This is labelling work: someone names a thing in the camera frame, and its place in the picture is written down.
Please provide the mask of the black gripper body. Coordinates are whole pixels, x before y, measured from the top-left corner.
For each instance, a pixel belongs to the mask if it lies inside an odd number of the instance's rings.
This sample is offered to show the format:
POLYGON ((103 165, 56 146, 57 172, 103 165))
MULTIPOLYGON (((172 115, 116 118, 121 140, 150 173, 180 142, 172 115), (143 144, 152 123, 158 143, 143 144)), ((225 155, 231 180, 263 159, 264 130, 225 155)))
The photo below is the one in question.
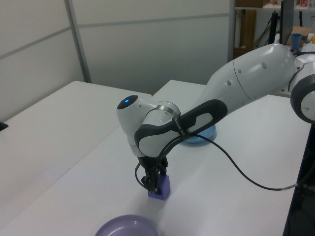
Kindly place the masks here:
POLYGON ((143 157, 137 157, 137 158, 141 162, 141 166, 144 168, 145 172, 154 167, 158 167, 158 172, 159 172, 160 164, 168 165, 166 156, 156 157, 156 158, 143 156, 143 157))

